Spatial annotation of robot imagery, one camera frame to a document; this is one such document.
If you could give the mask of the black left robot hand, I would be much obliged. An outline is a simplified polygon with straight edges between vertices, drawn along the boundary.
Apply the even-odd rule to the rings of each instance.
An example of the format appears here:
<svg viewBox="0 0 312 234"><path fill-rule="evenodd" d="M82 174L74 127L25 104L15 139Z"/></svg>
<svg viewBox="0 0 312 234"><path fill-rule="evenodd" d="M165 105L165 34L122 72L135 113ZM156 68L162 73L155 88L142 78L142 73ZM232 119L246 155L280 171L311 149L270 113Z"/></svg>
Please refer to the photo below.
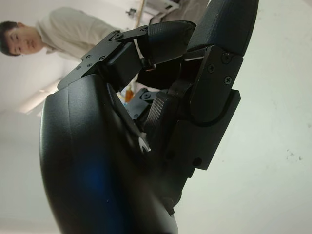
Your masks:
<svg viewBox="0 0 312 234"><path fill-rule="evenodd" d="M176 234L174 207L240 102L233 83L256 0L213 0L200 23L113 31L44 103L42 180L63 234Z"/></svg>

